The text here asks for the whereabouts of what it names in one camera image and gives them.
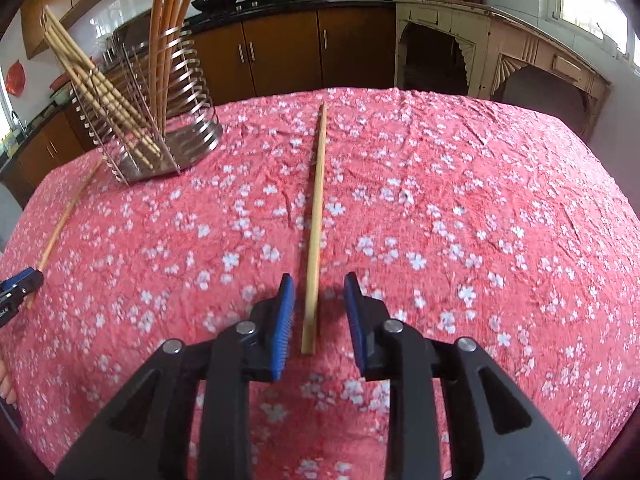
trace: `faucet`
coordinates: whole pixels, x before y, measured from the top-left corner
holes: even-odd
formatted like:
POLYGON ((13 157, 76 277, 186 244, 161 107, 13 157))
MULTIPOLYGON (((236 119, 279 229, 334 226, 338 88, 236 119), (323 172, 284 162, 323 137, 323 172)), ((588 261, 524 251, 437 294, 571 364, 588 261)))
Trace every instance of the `faucet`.
POLYGON ((20 129, 22 130, 22 132, 23 132, 23 133, 26 133, 26 131, 27 131, 27 123, 26 123, 26 122, 25 122, 25 123, 23 123, 23 122, 20 120, 20 117, 18 117, 18 114, 17 114, 17 113, 15 113, 15 110, 11 110, 11 118, 14 120, 14 124, 15 124, 15 123, 16 123, 16 121, 17 121, 17 123, 18 123, 18 124, 20 124, 20 129))

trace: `drawer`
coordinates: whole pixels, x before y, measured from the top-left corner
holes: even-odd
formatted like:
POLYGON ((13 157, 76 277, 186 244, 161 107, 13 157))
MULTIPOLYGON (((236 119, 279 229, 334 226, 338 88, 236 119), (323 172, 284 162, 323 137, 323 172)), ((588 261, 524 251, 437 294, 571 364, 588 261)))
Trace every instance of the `drawer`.
POLYGON ((580 61, 545 41, 538 44, 535 65, 583 90, 591 75, 580 61))
POLYGON ((409 9, 409 21, 448 33, 451 31, 451 9, 414 5, 409 9))

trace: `chopstick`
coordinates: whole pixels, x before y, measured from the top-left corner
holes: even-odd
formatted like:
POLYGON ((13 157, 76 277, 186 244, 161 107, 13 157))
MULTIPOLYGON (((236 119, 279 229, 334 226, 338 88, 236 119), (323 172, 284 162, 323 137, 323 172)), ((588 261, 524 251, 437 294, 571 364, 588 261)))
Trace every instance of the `chopstick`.
POLYGON ((191 0, 154 0, 149 30, 149 79, 152 93, 152 113, 162 136, 166 133, 166 109, 174 51, 179 44, 182 27, 191 0))
POLYGON ((320 238, 322 232, 322 190, 324 187, 324 147, 326 144, 326 103, 320 111, 318 132, 318 152, 316 153, 316 179, 314 182, 314 202, 311 213, 311 233, 306 261, 305 318, 302 328, 302 353, 316 353, 318 334, 318 289, 320 281, 320 238))
POLYGON ((151 23, 149 25, 149 98, 151 115, 157 121, 158 117, 158 97, 156 95, 158 75, 156 69, 158 67, 158 32, 160 30, 160 23, 162 21, 162 1, 154 0, 151 7, 151 23))
MULTIPOLYGON (((62 232, 62 229, 66 224, 66 221, 71 216, 71 213, 75 209, 76 204, 80 200, 80 195, 84 191, 84 188, 89 184, 89 182, 91 182, 91 179, 94 177, 95 172, 98 171, 98 168, 100 168, 101 165, 102 165, 102 160, 98 161, 98 163, 92 168, 89 174, 81 182, 80 186, 78 186, 76 193, 73 195, 69 203, 66 205, 66 209, 62 213, 60 220, 58 220, 58 223, 56 224, 56 228, 53 229, 53 233, 51 234, 49 243, 47 244, 47 247, 44 249, 44 252, 42 253, 42 257, 40 258, 40 264, 38 265, 38 270, 40 272, 44 272, 44 269, 47 266, 47 262, 49 261, 49 257, 51 256, 51 251, 53 250, 53 247, 55 247, 58 241, 58 238, 60 237, 60 233, 62 232)), ((37 293, 38 292, 36 291, 29 296, 29 299, 27 300, 27 304, 26 304, 27 309, 31 308, 31 305, 35 300, 37 293)))
POLYGON ((89 59, 87 54, 78 46, 78 44, 73 40, 73 38, 69 35, 66 29, 62 26, 60 21, 57 19, 56 15, 53 14, 49 6, 44 7, 47 21, 50 23, 52 28, 52 32, 55 36, 61 41, 62 44, 66 46, 66 50, 68 52, 73 53, 73 55, 78 59, 78 64, 84 66, 86 70, 92 72, 96 81, 102 85, 109 91, 112 92, 114 97, 120 101, 124 107, 133 115, 138 123, 146 125, 145 119, 142 115, 136 110, 136 108, 127 101, 122 94, 118 91, 118 89, 113 86, 111 81, 109 81, 106 76, 100 72, 97 67, 94 65, 93 61, 89 59))
MULTIPOLYGON (((93 84, 95 81, 93 78, 90 78, 88 74, 82 69, 81 66, 78 65, 78 60, 71 60, 70 52, 65 45, 62 44, 59 37, 57 37, 53 27, 50 22, 45 23, 45 39, 47 43, 51 46, 56 58, 60 62, 60 64, 64 67, 66 72, 69 74, 74 84, 80 89, 82 94, 85 95, 87 100, 91 103, 92 107, 95 111, 103 118, 107 119, 108 113, 104 110, 102 105, 94 98, 92 93, 87 89, 87 84, 93 84)), ((127 128, 129 128, 132 134, 140 140, 145 146, 151 150, 155 155, 161 156, 161 150, 158 146, 153 142, 153 140, 140 132, 137 125, 133 121, 132 117, 127 113, 122 104, 115 100, 114 96, 111 96, 112 100, 107 99, 106 95, 103 94, 99 88, 104 88, 104 86, 94 86, 97 89, 98 97, 104 101, 108 111, 115 115, 115 117, 121 121, 127 128)), ((127 145, 127 147, 132 150, 142 162, 148 166, 150 169, 153 168, 153 165, 148 161, 148 159, 138 150, 130 141, 126 138, 126 136, 122 133, 122 131, 115 124, 113 125, 113 131, 120 138, 120 140, 127 145)))

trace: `black countertop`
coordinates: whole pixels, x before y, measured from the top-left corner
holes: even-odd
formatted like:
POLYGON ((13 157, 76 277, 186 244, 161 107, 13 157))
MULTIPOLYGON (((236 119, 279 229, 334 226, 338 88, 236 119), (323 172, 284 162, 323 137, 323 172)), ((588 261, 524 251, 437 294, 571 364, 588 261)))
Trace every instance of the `black countertop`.
MULTIPOLYGON (((199 34, 212 28, 228 25, 229 23, 261 18, 272 14, 281 14, 283 12, 299 12, 300 10, 315 10, 327 7, 393 7, 394 5, 393 0, 243 0, 236 3, 231 9, 220 10, 216 13, 201 12, 191 16, 187 18, 186 25, 191 29, 192 34, 199 34)), ((117 38, 119 37, 119 41, 124 41, 128 46, 137 46, 148 40, 149 19, 150 11, 147 11, 121 25, 114 31, 114 35, 116 35, 117 38)), ((107 63, 102 67, 102 71, 108 72, 113 67, 113 63, 107 63)), ((42 122, 37 126, 30 125, 26 133, 18 135, 18 150, 11 160, 15 160, 29 141, 46 126, 52 117, 66 109, 69 103, 70 102, 67 102, 62 106, 52 103, 50 106, 54 107, 53 111, 44 117, 44 110, 39 113, 34 121, 39 117, 43 117, 42 122)), ((11 160, 9 160, 6 153, 0 153, 0 173, 9 166, 11 160)))

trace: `table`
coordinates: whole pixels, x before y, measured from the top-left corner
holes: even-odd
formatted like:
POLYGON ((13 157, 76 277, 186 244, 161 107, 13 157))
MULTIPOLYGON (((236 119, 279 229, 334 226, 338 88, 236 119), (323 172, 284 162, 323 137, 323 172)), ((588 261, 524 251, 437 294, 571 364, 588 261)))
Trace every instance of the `table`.
MULTIPOLYGON (((389 389, 357 376, 340 301, 351 270, 366 294, 425 336, 478 340, 583 471, 595 464, 640 396, 640 222, 564 124, 397 89, 258 98, 218 113, 221 145, 180 176, 126 188, 101 168, 33 308, 0 331, 24 435, 48 467, 162 341, 215 336, 289 272, 299 298, 291 356, 281 382, 252 388, 256 477, 381 478, 389 389), (322 101, 321 338, 317 354, 303 358, 322 101)), ((43 181, 0 276, 39 261, 97 156, 43 181)), ((445 461, 447 442, 443 429, 445 461)))

